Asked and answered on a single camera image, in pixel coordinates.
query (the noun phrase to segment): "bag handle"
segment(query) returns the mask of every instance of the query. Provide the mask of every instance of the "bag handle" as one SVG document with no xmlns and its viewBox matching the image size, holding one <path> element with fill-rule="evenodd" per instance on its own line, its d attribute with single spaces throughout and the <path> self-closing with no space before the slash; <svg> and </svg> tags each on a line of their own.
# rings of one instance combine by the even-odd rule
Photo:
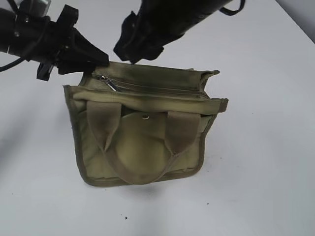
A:
<svg viewBox="0 0 315 236">
<path fill-rule="evenodd" d="M 196 140 L 200 114 L 168 112 L 164 143 L 171 153 L 170 159 L 159 173 L 148 175 L 133 173 L 117 157 L 116 150 L 110 147 L 111 140 L 120 123 L 121 109 L 120 103 L 87 102 L 90 129 L 113 170 L 119 178 L 127 183 L 147 184 L 157 181 L 169 171 L 181 154 Z"/>
</svg>

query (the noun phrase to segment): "zipper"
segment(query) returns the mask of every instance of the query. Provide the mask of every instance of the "zipper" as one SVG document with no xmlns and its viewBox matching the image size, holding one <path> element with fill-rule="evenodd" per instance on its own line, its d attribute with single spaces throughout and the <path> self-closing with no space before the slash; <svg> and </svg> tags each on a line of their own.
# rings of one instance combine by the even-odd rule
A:
<svg viewBox="0 0 315 236">
<path fill-rule="evenodd" d="M 98 76 L 98 80 L 106 83 L 106 85 L 110 87 L 113 91 L 120 92 L 120 89 L 113 83 L 113 81 L 110 78 L 102 75 L 102 76 Z"/>
<path fill-rule="evenodd" d="M 182 90 L 182 89 L 173 89 L 173 88 L 153 88 L 149 86 L 143 85 L 135 85 L 131 83 L 126 83 L 119 81 L 117 79 L 109 78 L 103 75 L 94 75 L 96 79 L 102 81 L 108 85 L 113 91 L 116 92 L 139 92 L 139 93 L 148 93 L 148 94 L 159 94 L 159 95 L 173 95 L 173 96 L 181 96 L 181 97 L 204 97 L 209 98 L 209 96 L 205 92 L 200 91 L 190 91 L 190 90 Z"/>
</svg>

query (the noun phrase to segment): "canvas bag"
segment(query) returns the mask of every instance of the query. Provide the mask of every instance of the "canvas bag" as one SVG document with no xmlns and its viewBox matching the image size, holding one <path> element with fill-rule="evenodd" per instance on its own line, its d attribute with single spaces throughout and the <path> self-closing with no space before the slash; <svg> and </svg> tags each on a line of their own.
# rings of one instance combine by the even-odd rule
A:
<svg viewBox="0 0 315 236">
<path fill-rule="evenodd" d="M 83 180 L 108 187 L 197 173 L 206 135 L 228 102 L 204 91 L 215 74 L 110 62 L 65 86 Z"/>
</svg>

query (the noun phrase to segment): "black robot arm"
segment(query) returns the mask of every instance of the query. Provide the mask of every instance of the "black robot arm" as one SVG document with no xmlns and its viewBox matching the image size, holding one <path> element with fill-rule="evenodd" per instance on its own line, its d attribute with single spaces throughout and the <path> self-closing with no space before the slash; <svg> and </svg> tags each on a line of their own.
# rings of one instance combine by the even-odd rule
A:
<svg viewBox="0 0 315 236">
<path fill-rule="evenodd" d="M 37 78 L 48 81 L 54 66 L 59 74 L 93 71 L 96 65 L 107 66 L 108 55 L 85 39 L 74 28 L 77 9 L 65 5 L 56 22 L 19 9 L 8 0 L 14 12 L 0 8 L 0 51 L 19 56 L 0 67 L 0 72 L 24 60 L 40 63 Z"/>
<path fill-rule="evenodd" d="M 220 10 L 232 16 L 245 5 L 241 0 L 236 11 L 224 8 L 232 0 L 142 0 L 138 14 L 124 20 L 122 34 L 114 52 L 122 61 L 137 63 L 141 59 L 154 60 L 163 46 L 181 38 L 212 13 Z"/>
</svg>

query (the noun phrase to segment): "white table surface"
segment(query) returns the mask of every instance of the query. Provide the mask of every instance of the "white table surface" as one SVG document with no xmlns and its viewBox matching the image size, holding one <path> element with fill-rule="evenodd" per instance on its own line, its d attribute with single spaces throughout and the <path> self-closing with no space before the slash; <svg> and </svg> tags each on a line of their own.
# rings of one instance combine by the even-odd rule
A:
<svg viewBox="0 0 315 236">
<path fill-rule="evenodd" d="M 119 61 L 112 49 L 140 0 L 53 0 L 53 20 L 64 4 Z M 0 55 L 1 64 L 13 59 Z M 25 62 L 0 74 L 1 236 L 315 235 L 315 45 L 275 1 L 215 13 L 141 63 L 221 71 L 207 90 L 229 107 L 210 130 L 201 171 L 145 186 L 86 185 L 62 88 L 81 74 L 54 70 L 46 83 Z"/>
</svg>

